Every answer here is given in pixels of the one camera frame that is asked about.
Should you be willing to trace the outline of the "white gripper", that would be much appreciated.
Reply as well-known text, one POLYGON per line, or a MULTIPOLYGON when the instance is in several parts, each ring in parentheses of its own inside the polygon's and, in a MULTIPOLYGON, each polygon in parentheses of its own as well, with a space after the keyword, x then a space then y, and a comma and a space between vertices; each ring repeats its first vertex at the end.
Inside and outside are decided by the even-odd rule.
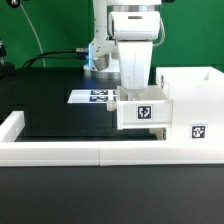
POLYGON ((109 54, 119 59, 121 86, 128 94, 139 94, 148 86, 153 43, 151 41, 118 41, 106 44, 93 53, 93 63, 98 70, 109 67, 109 54))

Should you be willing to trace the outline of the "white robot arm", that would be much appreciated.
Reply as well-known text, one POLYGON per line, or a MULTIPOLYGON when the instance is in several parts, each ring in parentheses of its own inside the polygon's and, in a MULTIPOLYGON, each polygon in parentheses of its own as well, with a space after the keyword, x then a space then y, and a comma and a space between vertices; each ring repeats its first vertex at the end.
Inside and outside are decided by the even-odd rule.
POLYGON ((87 48, 86 75, 120 78, 128 94, 148 86, 153 48, 165 39, 163 0, 92 0, 94 37, 87 48))

